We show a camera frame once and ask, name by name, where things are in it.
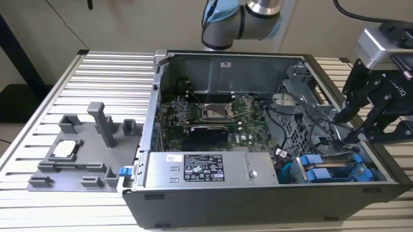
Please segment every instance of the motherboard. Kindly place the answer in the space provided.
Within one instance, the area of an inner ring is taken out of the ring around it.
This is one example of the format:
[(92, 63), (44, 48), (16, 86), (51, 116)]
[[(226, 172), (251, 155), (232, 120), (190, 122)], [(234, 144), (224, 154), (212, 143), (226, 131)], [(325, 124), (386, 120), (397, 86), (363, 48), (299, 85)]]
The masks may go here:
[(204, 95), (178, 96), (162, 105), (164, 151), (274, 150), (255, 96), (231, 94), (222, 101)]

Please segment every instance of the power cable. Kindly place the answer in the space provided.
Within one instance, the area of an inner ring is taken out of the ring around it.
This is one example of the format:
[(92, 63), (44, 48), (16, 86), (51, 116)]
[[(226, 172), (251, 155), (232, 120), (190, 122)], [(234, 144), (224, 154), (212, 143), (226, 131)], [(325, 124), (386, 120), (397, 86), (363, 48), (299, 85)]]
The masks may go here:
[(374, 23), (395, 23), (395, 22), (401, 22), (399, 20), (393, 20), (393, 19), (385, 19), (385, 18), (373, 18), (373, 17), (366, 17), (362, 15), (357, 15), (351, 12), (347, 12), (342, 6), (338, 3), (338, 0), (333, 0), (334, 6), (338, 9), (338, 11), (347, 17), (362, 20), (362, 21), (367, 21), (367, 22), (374, 22)]
[(60, 16), (60, 14), (59, 14), (59, 12), (56, 11), (55, 7), (51, 5), (49, 1), (48, 1), (48, 0), (44, 0), (44, 1), (47, 2), (47, 4), (48, 4), (48, 5), (51, 6), (51, 8), (53, 9), (56, 15), (59, 16), (61, 22), (64, 23), (64, 25), (65, 25), (65, 27), (67, 27), (67, 29), (68, 29), (68, 30), (72, 32), (72, 34), (77, 37), (77, 39), (79, 39), (80, 42), (83, 43), (84, 47), (85, 47), (87, 49), (89, 49), (89, 47), (85, 45), (85, 43), (83, 42), (83, 40), (81, 40), (80, 37), (77, 36), (77, 34), (73, 32), (73, 30), (71, 29), (71, 27), (67, 25), (67, 23), (65, 23), (63, 17)]

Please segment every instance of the sticker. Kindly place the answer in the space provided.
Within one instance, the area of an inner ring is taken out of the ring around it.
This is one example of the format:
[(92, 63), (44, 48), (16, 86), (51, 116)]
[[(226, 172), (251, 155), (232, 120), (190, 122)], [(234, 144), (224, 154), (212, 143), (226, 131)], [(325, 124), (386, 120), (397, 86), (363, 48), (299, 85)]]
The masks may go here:
[(222, 68), (230, 68), (231, 67), (231, 62), (220, 62), (220, 67)]
[(276, 148), (275, 154), (279, 155), (282, 158), (286, 157), (287, 152)]
[(184, 181), (224, 181), (222, 155), (184, 155)]
[(167, 155), (167, 162), (182, 162), (182, 155)]

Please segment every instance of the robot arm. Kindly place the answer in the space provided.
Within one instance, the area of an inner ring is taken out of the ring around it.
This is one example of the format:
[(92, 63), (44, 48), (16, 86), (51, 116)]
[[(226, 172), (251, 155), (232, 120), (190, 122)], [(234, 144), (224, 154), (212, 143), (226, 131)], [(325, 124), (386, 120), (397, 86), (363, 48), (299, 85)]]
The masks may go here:
[(358, 60), (342, 90), (346, 101), (334, 121), (347, 122), (361, 107), (369, 103), (373, 107), (359, 128), (350, 131), (343, 142), (353, 144), (367, 140), (373, 144), (391, 144), (413, 141), (410, 120), (401, 120), (393, 132), (383, 132), (401, 116), (413, 115), (413, 23), (387, 20), (379, 27), (365, 28), (355, 52)]
[(227, 50), (236, 40), (271, 38), (281, 25), (278, 0), (208, 0), (203, 15), (202, 43), (207, 50)]

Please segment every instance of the barcode sticker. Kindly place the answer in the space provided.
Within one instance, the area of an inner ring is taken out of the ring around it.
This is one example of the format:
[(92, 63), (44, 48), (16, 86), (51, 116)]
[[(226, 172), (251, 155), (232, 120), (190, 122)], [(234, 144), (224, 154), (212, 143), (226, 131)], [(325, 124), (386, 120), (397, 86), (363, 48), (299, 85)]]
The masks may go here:
[(220, 62), (220, 67), (222, 68), (230, 68), (231, 67), (231, 62)]
[(176, 154), (167, 155), (167, 162), (182, 162), (183, 156)]

